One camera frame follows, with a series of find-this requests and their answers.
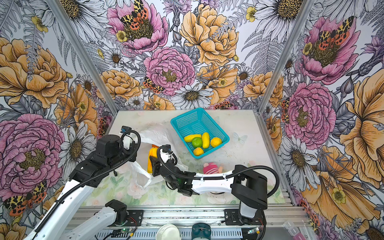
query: orange flower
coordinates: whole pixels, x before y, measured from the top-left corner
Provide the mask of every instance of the orange flower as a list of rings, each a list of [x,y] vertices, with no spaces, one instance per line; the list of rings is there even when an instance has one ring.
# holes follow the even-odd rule
[[[64,126],[72,125],[77,131],[81,122],[84,122],[88,124],[88,130],[96,136],[98,120],[95,103],[80,84],[77,84],[76,90],[71,87],[70,95],[71,97],[60,98],[54,111],[56,123]]]
[[[15,223],[12,228],[6,223],[0,223],[0,239],[1,240],[22,240],[26,237],[26,227]]]
[[[159,109],[159,110],[169,110],[176,109],[166,98],[161,98],[157,95],[154,95],[152,98],[149,98],[149,103],[144,102],[144,109]]]
[[[259,75],[254,75],[250,81],[251,84],[244,86],[244,96],[256,98],[258,96],[263,96],[265,89],[267,88],[269,81],[272,77],[272,71],[267,72],[266,74],[260,73]],[[273,93],[269,102],[274,108],[279,105],[279,101],[283,98],[283,77],[280,76],[276,84],[276,87],[273,89]]]
[[[49,108],[57,98],[68,93],[67,73],[52,53],[38,46],[36,67],[28,79],[28,62],[25,45],[21,39],[10,43],[0,38],[0,96],[11,96],[8,104],[16,103],[23,94],[34,96]]]
[[[139,87],[140,82],[129,76],[126,72],[112,69],[102,72],[101,79],[104,81],[113,99],[116,96],[120,96],[128,100],[143,93],[141,87]],[[99,98],[103,97],[99,90],[96,91],[96,94]]]
[[[237,68],[221,68],[218,66],[209,65],[207,67],[200,68],[200,71],[196,73],[201,81],[208,82],[207,88],[213,89],[213,95],[211,104],[216,104],[224,101],[230,92],[236,90],[236,83],[240,83],[240,78],[237,75]]]
[[[266,120],[266,127],[269,132],[269,136],[272,139],[273,146],[275,150],[279,150],[281,144],[281,126],[280,126],[280,118],[272,116]]]
[[[354,105],[346,102],[350,112],[356,114],[354,128],[340,135],[345,153],[353,159],[353,169],[364,182],[380,187],[384,181],[384,69],[371,77],[358,81],[354,88]]]
[[[317,189],[310,185],[310,190],[301,193],[313,210],[329,221],[337,215],[337,227],[344,228],[355,218],[361,218],[362,225],[358,233],[363,233],[369,228],[368,220],[374,217],[380,218],[380,211],[375,210],[376,206],[363,196],[366,193],[361,184],[352,181],[356,174],[352,168],[352,162],[349,162],[348,158],[335,146],[323,146],[321,149],[322,160],[315,170],[320,179],[320,185]]]
[[[200,51],[200,63],[224,66],[229,59],[236,55],[238,32],[235,28],[225,32],[219,37],[212,37],[216,30],[227,22],[227,17],[218,15],[209,5],[199,5],[199,15],[196,17],[190,11],[184,15],[180,34],[188,42],[187,46],[194,46]]]

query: lime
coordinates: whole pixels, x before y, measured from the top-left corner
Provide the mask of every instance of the lime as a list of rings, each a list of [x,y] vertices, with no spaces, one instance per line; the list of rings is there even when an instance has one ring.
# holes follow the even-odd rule
[[[201,137],[195,137],[192,139],[192,146],[194,148],[203,146],[203,140],[201,140]]]

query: plastic basket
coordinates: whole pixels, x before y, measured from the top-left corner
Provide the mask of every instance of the plastic basket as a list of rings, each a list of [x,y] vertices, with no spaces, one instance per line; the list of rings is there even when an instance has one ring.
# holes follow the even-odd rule
[[[202,158],[229,142],[229,136],[203,108],[196,108],[187,113],[181,114],[173,118],[170,123],[194,158]],[[204,153],[202,155],[195,156],[193,154],[194,147],[192,146],[192,143],[185,142],[184,137],[190,134],[203,134],[205,132],[209,133],[210,139],[218,137],[223,141],[223,143],[217,147],[209,145],[207,149],[203,149]]]

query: floral tablecloth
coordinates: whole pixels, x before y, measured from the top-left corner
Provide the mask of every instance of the floral tablecloth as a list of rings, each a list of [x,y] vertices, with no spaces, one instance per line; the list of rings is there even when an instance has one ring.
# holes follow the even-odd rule
[[[121,126],[130,126],[137,131],[163,124],[174,140],[178,159],[188,166],[191,172],[202,172],[205,162],[214,162],[223,166],[224,171],[234,169],[236,164],[245,166],[266,165],[272,167],[264,145],[260,130],[252,110],[221,110],[207,112],[230,136],[230,141],[217,151],[195,159],[188,152],[173,127],[170,120],[186,111],[120,111],[115,118],[109,134],[120,132]],[[148,146],[142,143],[137,162],[146,169]],[[268,190],[275,184],[275,178],[267,171],[259,170],[268,178]],[[130,164],[117,169],[118,175],[112,173],[104,178],[94,192],[84,201],[85,206],[104,205],[112,199],[122,201],[127,205],[211,205],[238,204],[239,200],[230,193],[202,194],[186,197],[176,190],[170,190],[165,182],[159,182],[143,189],[134,181]],[[285,203],[281,190],[268,198],[268,203]]]

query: pink peony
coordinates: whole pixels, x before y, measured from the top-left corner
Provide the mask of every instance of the pink peony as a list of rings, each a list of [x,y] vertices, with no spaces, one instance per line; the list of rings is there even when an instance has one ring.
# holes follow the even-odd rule
[[[52,187],[61,176],[58,168],[64,134],[52,121],[37,114],[0,123],[0,197],[4,201],[26,195],[46,180]]]
[[[144,60],[147,77],[153,84],[163,87],[166,95],[175,95],[175,90],[195,81],[195,68],[188,55],[173,48],[159,48]]]
[[[127,56],[135,56],[146,51],[153,51],[159,46],[164,46],[168,40],[168,22],[166,17],[161,18],[153,3],[151,6],[143,0],[144,8],[148,9],[148,19],[140,24],[138,30],[125,27],[121,17],[131,15],[134,5],[129,7],[123,4],[120,8],[108,8],[107,17],[111,34],[116,35],[117,43],[123,45],[123,53]]]
[[[320,147],[335,127],[332,96],[320,83],[300,83],[290,98],[288,115],[287,135],[299,138],[310,150]]]
[[[343,22],[336,23],[336,19],[332,22],[324,17],[319,18],[309,31],[302,50],[303,55],[296,64],[297,71],[302,72],[304,76],[309,76],[313,81],[322,81],[325,85],[334,83],[355,62],[358,54],[353,54],[356,49],[355,43],[358,40],[360,31],[355,32],[356,18],[353,18],[353,23],[349,29],[349,36],[341,44],[337,45],[329,43],[325,50],[319,49],[319,33],[328,31],[330,34],[333,30],[339,28]]]

